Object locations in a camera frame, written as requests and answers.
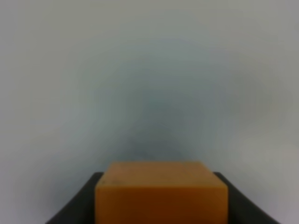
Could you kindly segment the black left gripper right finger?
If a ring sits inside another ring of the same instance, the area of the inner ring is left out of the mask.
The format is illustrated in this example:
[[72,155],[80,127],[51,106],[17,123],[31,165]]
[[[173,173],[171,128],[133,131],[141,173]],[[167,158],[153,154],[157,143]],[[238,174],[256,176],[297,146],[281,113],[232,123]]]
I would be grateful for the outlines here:
[[249,200],[220,172],[214,174],[228,187],[229,224],[279,224],[278,221]]

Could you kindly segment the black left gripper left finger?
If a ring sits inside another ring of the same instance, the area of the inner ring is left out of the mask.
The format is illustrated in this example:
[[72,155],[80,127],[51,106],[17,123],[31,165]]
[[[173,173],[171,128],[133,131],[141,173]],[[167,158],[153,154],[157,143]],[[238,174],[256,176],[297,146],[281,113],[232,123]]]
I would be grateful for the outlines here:
[[79,192],[49,221],[48,224],[94,224],[95,187],[103,172],[94,173]]

